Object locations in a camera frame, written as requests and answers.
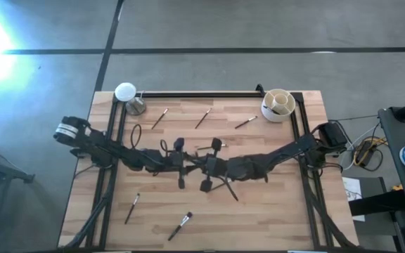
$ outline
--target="cable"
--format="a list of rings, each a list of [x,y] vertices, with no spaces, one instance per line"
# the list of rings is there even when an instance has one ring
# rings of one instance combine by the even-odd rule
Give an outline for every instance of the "cable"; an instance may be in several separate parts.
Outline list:
[[[319,177],[323,176],[323,169],[322,169],[322,168],[321,168],[321,169],[317,169],[316,171],[317,171],[317,173],[318,173],[318,171],[321,171],[321,172],[319,172],[319,174],[318,174]],[[311,177],[311,176],[309,176],[309,174],[307,174],[307,177],[310,178],[311,180],[314,180],[314,178]]]
[[[322,168],[335,167],[335,168],[340,169],[340,173],[343,173],[343,166],[340,164],[336,164],[333,162],[325,162],[324,164],[325,164],[325,166],[323,166]]]
[[[374,140],[374,134],[376,133],[376,129],[378,128],[379,125],[380,125],[380,122],[378,122],[376,124],[376,126],[374,127],[373,134],[371,134],[371,140]]]
[[[169,152],[173,152],[173,150],[168,150],[168,145],[165,140],[160,140],[160,148],[165,151],[165,157],[168,157]]]
[[[364,160],[365,160],[366,156],[369,154],[370,150],[373,150],[373,149],[374,149],[374,150],[377,150],[376,148],[377,148],[378,146],[376,145],[376,143],[381,142],[381,145],[386,143],[386,142],[383,140],[384,138],[379,138],[379,139],[376,140],[376,141],[373,141],[373,138],[377,138],[377,137],[372,137],[372,139],[370,139],[370,138],[365,138],[364,140],[362,140],[362,142],[360,142],[360,144],[359,144],[359,145],[357,146],[357,148],[354,150],[353,157],[352,157],[352,161],[353,161],[354,165],[360,166],[360,164],[361,164],[362,162],[364,162]],[[367,141],[370,141],[370,142],[371,142],[371,145],[370,145],[370,147],[369,147],[367,150],[365,150],[365,153],[364,153],[364,155],[362,156],[362,158],[361,158],[359,161],[357,161],[357,155],[362,151],[362,149],[364,148],[364,145],[365,145],[365,143],[366,143]]]
[[[85,168],[85,169],[83,169],[83,170],[77,172],[77,173],[75,174],[74,179],[77,178],[77,175],[81,174],[82,172],[86,172],[86,171],[88,171],[89,169],[91,169],[91,168],[93,168],[93,167],[95,167],[95,166],[96,166],[96,164],[92,164],[92,165],[90,165],[89,167],[87,167],[87,168]]]
[[[338,168],[338,169],[340,169],[340,173],[343,172],[343,167],[342,167],[342,165],[336,164],[336,163],[333,163],[333,162],[325,162],[325,166],[321,167],[319,170],[316,170],[316,171],[321,171],[321,172],[319,172],[319,177],[321,177],[321,176],[323,175],[323,172],[324,172],[323,169],[324,169],[324,168],[329,168],[329,167]]]
[[[139,128],[139,138],[137,139],[137,142],[135,143],[135,145],[134,145],[134,132],[135,132],[135,128]],[[135,149],[135,147],[139,144],[139,142],[140,142],[140,137],[141,137],[141,125],[140,124],[136,124],[135,126],[134,126],[134,128],[132,129],[132,131],[131,131],[131,146],[132,146],[132,148],[133,149]]]
[[[376,151],[380,153],[379,164],[374,169],[369,169],[369,168],[367,168],[365,166],[360,166],[362,169],[365,169],[366,171],[369,171],[369,172],[374,172],[374,171],[377,171],[379,169],[380,165],[382,165],[382,163],[383,163],[384,155],[383,155],[383,152],[380,151],[379,149],[377,149]]]
[[[369,117],[377,117],[377,115],[367,115],[367,116],[359,116],[359,117],[350,117],[350,118],[344,118],[344,119],[330,119],[332,121],[342,121],[342,120],[352,120],[352,119],[365,119]]]
[[[349,147],[348,147],[346,150],[349,150],[349,148],[354,147],[354,144],[355,144],[358,140],[360,140],[360,138],[362,138],[362,137],[363,137],[364,135],[366,135],[368,132],[370,132],[371,130],[373,130],[375,127],[376,127],[376,126],[371,127],[368,131],[366,131],[365,133],[363,133],[362,135],[360,135],[356,140],[354,140],[354,141],[349,145]],[[340,160],[340,164],[342,164],[344,158],[345,158],[345,156],[343,156],[342,159]],[[350,169],[353,164],[354,164],[354,161],[352,161],[351,164],[350,164],[348,167],[344,168],[343,170],[348,170],[348,169]]]

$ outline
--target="wooden tabletop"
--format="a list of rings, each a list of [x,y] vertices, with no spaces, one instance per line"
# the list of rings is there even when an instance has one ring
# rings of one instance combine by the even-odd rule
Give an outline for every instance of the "wooden tabletop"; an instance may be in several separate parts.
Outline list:
[[[303,91],[309,125],[327,121],[320,91]],[[104,131],[110,114],[113,92],[97,92],[89,115],[93,128]],[[147,110],[140,116],[128,116],[123,143],[131,147],[129,136],[135,124],[143,133],[137,148],[160,149],[160,139],[169,148],[178,137],[185,138],[185,151],[210,146],[212,138],[220,138],[227,148],[219,157],[269,153],[294,141],[290,120],[268,122],[260,112],[261,98],[146,98]],[[162,121],[151,129],[157,118],[168,108]],[[212,108],[202,124],[195,125]],[[248,118],[257,119],[238,129],[234,127]],[[119,116],[115,122],[118,126]],[[210,150],[200,151],[204,155]],[[89,166],[80,160],[77,171]],[[72,185],[60,245],[69,242],[90,215],[96,187],[97,168],[80,174]],[[210,193],[199,191],[205,178],[199,170],[186,178],[180,190],[177,173],[153,176],[146,171],[135,172],[122,163],[118,167],[112,202],[106,249],[113,250],[273,250],[313,249],[309,219],[304,200],[300,169],[295,161],[279,164],[269,173],[269,182],[236,181],[231,184],[239,202],[227,188]],[[356,232],[338,169],[325,168],[321,177],[328,213],[349,240],[357,244]],[[214,186],[220,182],[214,180]],[[141,196],[127,225],[129,208],[137,193]],[[176,237],[167,238],[187,212],[193,217]],[[318,219],[321,242],[324,242]],[[99,229],[96,229],[95,243]]]

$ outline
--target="white cup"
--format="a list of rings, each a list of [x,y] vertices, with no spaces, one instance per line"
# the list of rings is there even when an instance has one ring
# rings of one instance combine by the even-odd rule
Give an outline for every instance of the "white cup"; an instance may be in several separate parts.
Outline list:
[[[278,112],[280,115],[286,115],[289,113],[289,109],[287,109],[287,107],[285,106],[287,104],[287,95],[279,93],[274,96],[273,107],[271,109]]]
[[[283,89],[272,89],[265,94],[261,110],[267,120],[282,122],[290,118],[295,106],[295,98],[290,92]]]

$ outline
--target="gray floor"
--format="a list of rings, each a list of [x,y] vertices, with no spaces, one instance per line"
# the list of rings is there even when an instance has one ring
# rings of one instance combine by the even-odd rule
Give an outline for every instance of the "gray floor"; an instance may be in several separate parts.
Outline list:
[[[116,0],[0,0],[6,48],[105,48]],[[126,0],[114,48],[405,46],[405,0]],[[52,134],[64,115],[86,117],[102,55],[0,57],[0,153],[29,173],[0,221],[0,252],[53,249],[76,159]],[[331,119],[405,104],[405,53],[217,54],[110,57],[103,83],[140,90],[322,90]],[[377,119],[343,122],[351,138]],[[369,173],[398,183],[390,154]],[[345,158],[344,165],[349,164]],[[361,236],[380,248],[382,240]]]

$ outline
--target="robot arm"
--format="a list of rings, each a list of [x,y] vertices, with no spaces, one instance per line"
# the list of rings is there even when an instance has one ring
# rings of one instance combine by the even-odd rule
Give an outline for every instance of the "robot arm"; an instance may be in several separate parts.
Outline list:
[[[320,139],[313,133],[318,130]],[[345,150],[347,139],[338,125],[325,123],[318,125],[310,134],[301,136],[296,141],[289,143],[268,154],[245,155],[223,160],[217,157],[221,150],[221,141],[214,138],[212,148],[214,154],[204,157],[189,155],[184,152],[184,139],[178,138],[174,142],[173,151],[167,151],[164,157],[159,150],[127,148],[106,138],[103,132],[92,129],[85,119],[64,117],[53,136],[59,143],[71,146],[73,155],[88,153],[92,162],[100,167],[108,167],[113,163],[113,158],[119,158],[133,171],[143,168],[150,173],[179,172],[179,187],[184,188],[184,176],[194,169],[201,169],[207,175],[201,190],[210,191],[210,177],[231,179],[232,181],[246,181],[250,179],[265,179],[267,174],[277,164],[294,157],[302,156],[307,166],[318,169],[325,162],[326,153]],[[184,166],[184,161],[193,163]]]

